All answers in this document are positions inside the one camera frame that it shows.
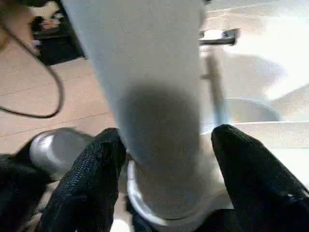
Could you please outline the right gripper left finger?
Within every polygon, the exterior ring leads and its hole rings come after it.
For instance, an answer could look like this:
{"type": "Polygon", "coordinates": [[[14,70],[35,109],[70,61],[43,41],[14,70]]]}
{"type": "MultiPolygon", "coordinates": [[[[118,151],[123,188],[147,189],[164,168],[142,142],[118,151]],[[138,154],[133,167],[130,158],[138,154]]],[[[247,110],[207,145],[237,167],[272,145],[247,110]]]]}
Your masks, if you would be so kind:
{"type": "Polygon", "coordinates": [[[62,177],[37,225],[39,232],[108,232],[126,148],[116,128],[89,143],[62,177]]]}

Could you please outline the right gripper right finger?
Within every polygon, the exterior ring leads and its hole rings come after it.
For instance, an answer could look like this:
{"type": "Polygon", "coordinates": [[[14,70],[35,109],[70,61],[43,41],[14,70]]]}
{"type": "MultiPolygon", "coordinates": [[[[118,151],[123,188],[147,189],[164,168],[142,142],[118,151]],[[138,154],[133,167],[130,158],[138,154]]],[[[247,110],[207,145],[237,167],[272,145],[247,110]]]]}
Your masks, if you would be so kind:
{"type": "Polygon", "coordinates": [[[307,232],[309,191],[259,140],[223,124],[211,143],[245,232],[307,232]]]}

